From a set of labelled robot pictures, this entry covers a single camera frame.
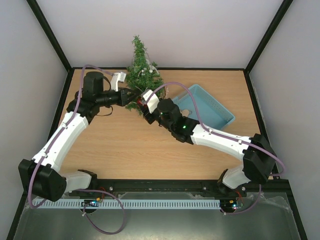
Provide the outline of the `red ball ornament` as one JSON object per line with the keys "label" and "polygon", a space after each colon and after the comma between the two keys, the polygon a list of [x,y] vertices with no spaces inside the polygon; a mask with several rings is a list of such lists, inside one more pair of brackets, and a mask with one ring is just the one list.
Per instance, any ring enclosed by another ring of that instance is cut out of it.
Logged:
{"label": "red ball ornament", "polygon": [[142,99],[138,99],[138,100],[137,100],[137,104],[140,105],[140,106],[144,106],[144,105],[145,105],[145,102],[144,102],[144,100],[142,100]]}

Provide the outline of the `small green christmas tree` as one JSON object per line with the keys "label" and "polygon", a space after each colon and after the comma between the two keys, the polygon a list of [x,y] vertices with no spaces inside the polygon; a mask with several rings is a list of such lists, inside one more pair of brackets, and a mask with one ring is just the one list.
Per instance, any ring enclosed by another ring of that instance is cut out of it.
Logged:
{"label": "small green christmas tree", "polygon": [[154,91],[164,84],[164,80],[157,68],[158,65],[150,60],[147,48],[139,35],[133,37],[132,44],[133,57],[131,65],[126,69],[125,82],[130,89],[140,93],[147,89]]}

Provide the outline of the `light blue plastic basket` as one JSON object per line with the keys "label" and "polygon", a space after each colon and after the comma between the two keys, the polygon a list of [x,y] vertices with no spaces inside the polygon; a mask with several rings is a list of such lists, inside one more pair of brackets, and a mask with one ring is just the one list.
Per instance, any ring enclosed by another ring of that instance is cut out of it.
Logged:
{"label": "light blue plastic basket", "polygon": [[178,105],[180,110],[190,110],[192,113],[188,116],[197,120],[196,109],[192,98],[195,99],[200,118],[202,122],[211,128],[222,130],[230,125],[236,117],[224,107],[218,100],[211,96],[204,88],[198,84],[194,84],[188,88],[192,95],[186,91],[174,97],[172,101]]}

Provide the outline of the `wooden heart ornament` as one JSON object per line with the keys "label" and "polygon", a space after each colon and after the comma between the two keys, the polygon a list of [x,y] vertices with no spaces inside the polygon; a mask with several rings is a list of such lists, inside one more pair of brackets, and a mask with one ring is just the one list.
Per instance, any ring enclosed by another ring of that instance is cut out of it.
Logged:
{"label": "wooden heart ornament", "polygon": [[192,113],[192,111],[188,109],[183,109],[183,110],[180,110],[180,113],[183,117],[188,117]]}

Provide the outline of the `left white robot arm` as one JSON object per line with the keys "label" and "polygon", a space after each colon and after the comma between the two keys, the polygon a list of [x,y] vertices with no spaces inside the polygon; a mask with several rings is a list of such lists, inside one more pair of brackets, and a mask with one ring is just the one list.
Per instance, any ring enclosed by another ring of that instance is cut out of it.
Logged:
{"label": "left white robot arm", "polygon": [[23,159],[18,166],[32,208],[33,196],[55,202],[67,192],[85,190],[94,184],[96,174],[88,170],[60,174],[61,166],[78,136],[98,115],[101,107],[124,107],[136,97],[133,90],[118,86],[125,78],[124,72],[112,74],[109,89],[105,90],[107,77],[103,73],[90,71],[81,75],[79,91],[69,103],[59,127],[31,160]]}

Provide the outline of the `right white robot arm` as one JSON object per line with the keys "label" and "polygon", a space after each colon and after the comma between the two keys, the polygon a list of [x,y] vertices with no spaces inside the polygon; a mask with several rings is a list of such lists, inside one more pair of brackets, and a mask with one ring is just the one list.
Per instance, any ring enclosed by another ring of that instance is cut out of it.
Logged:
{"label": "right white robot arm", "polygon": [[262,135],[237,136],[201,125],[198,120],[183,116],[170,98],[142,103],[139,107],[149,124],[158,122],[177,141],[209,147],[241,161],[240,165],[225,169],[220,175],[217,185],[222,195],[229,196],[249,182],[264,185],[271,176],[275,152]]}

